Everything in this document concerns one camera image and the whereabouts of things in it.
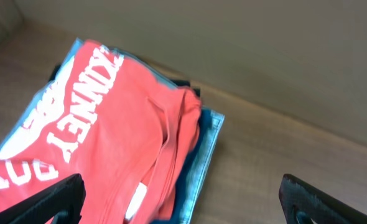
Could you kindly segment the red t-shirt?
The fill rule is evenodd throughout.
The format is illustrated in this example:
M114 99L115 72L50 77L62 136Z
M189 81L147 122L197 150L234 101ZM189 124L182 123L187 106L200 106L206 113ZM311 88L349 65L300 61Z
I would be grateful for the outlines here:
M0 213L80 174L82 223L172 218L202 103L132 57L77 41L55 80L0 148Z

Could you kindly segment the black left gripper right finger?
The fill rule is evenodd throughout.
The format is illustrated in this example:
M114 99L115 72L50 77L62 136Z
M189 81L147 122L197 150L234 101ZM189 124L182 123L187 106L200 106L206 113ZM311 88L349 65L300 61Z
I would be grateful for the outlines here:
M367 215L292 174L284 174L279 200L287 223L367 224Z

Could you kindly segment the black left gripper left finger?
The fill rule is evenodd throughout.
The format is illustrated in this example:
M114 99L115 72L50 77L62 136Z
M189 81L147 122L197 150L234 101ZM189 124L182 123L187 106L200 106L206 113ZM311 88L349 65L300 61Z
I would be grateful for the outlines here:
M73 174L0 212L0 224L77 224L85 197L81 175Z

